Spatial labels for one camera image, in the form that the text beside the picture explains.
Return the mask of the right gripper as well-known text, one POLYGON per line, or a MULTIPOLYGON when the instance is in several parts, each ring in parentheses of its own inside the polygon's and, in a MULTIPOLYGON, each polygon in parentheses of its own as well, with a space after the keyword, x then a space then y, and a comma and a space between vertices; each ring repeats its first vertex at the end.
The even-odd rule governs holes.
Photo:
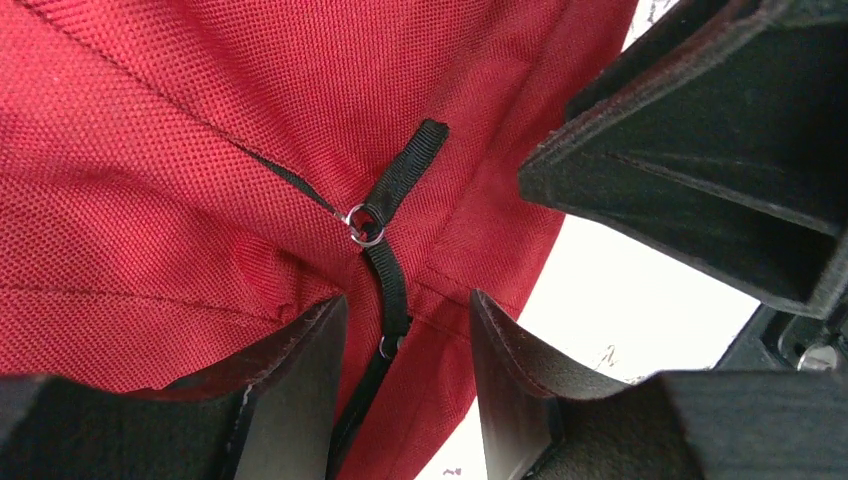
POLYGON ((715 364, 728 371, 847 371, 847 303, 826 319, 762 305, 715 364))

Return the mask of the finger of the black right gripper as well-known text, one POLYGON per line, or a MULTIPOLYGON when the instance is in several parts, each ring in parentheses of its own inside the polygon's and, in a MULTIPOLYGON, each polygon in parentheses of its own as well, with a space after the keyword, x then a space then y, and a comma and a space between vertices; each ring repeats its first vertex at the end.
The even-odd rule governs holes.
POLYGON ((518 174, 774 309, 847 293, 847 5, 680 1, 567 105, 518 174))

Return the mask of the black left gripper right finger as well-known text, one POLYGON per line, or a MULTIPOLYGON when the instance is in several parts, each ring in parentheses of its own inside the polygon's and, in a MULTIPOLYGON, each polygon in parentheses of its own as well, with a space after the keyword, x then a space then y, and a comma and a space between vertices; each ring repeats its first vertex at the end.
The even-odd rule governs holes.
POLYGON ((597 372, 471 296, 472 356, 492 479, 843 479, 838 371, 597 372))

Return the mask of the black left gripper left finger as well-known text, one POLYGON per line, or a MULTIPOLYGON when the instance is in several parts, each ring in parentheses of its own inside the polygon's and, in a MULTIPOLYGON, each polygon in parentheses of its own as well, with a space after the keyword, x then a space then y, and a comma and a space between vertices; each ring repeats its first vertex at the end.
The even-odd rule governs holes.
POLYGON ((1 380, 5 479, 321 479, 346 339, 341 296, 160 390, 1 380))

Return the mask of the red backpack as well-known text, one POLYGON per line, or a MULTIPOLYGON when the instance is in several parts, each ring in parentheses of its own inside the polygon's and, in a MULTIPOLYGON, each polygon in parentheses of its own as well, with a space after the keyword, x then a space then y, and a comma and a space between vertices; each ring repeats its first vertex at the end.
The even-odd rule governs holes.
POLYGON ((161 388, 337 294, 339 400, 382 338, 343 219, 426 119, 388 222, 407 334, 340 470, 412 479, 475 395, 469 296, 525 305, 560 213, 517 172, 632 1, 5 1, 1 370, 161 388))

